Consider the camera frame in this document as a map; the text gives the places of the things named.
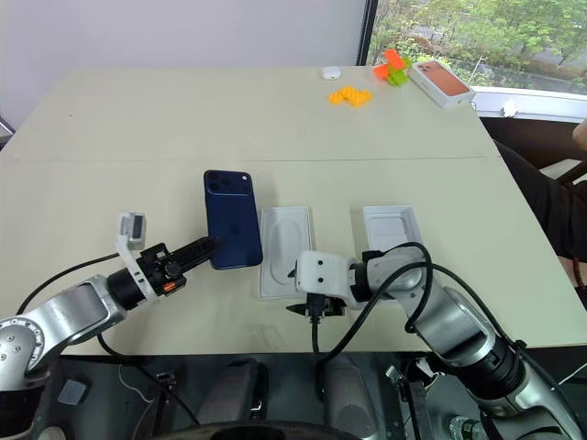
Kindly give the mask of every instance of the green foliage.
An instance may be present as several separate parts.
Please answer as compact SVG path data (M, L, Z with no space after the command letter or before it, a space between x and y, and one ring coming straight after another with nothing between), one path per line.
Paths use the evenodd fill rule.
M441 59L473 85L544 88L541 74L583 90L586 69L565 64L584 65L587 0L380 0L368 61L381 62L390 47L412 60ZM559 66L536 58L544 50Z

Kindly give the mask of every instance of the floor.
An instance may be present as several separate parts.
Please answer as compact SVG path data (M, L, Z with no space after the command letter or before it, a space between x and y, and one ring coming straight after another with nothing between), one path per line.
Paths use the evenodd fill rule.
M384 376L384 371L391 364L398 367L401 358L407 355L356 353L350 356L361 370L378 414L379 438L414 438L406 404L399 402L395 387ZM314 395L314 357L311 354L251 357L263 362L270 372L269 420L313 424L323 422L322 405ZM151 358L145 366L153 374L173 371L178 380L178 394L196 410L219 371L239 358L243 357L165 356ZM96 357L95 360L100 362L65 358L54 366L50 384L38 411L33 438L37 438L40 431L50 425L61 427L68 440L132 438L137 420L145 411L147 403L134 391L122 386L118 380L118 365L104 363L110 360L107 357ZM121 372L126 383L142 390L148 398L156 395L156 389L132 367L122 367ZM56 401L62 384L67 379L79 380L88 386L88 391L78 406ZM585 387L585 384L567 384L565 390L572 402L582 406L579 409L587 417ZM452 416L460 414L479 418L475 403L453 377L439 378L428 390L426 399L437 440L449 439L447 427ZM176 431L190 424L189 418L175 404L168 405L164 414L162 432Z

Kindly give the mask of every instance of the blue smartphone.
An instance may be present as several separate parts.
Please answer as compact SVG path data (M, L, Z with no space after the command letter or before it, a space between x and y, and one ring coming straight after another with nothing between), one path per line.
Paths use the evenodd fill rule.
M220 237L210 258L214 269L257 266L263 261L259 222L250 175L243 171L204 173L208 235Z

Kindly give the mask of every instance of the window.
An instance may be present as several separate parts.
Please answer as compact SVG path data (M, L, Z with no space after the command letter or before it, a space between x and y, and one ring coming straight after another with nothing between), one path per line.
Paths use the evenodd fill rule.
M587 116L587 98L576 96L587 95L587 0L379 0L369 19L366 64L395 47L444 61L478 92L573 99L584 114L572 113Z

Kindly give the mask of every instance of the white wall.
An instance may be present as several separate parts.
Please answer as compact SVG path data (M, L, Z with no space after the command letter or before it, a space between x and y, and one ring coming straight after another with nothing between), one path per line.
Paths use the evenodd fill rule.
M355 63L364 0L0 0L0 114L74 67Z

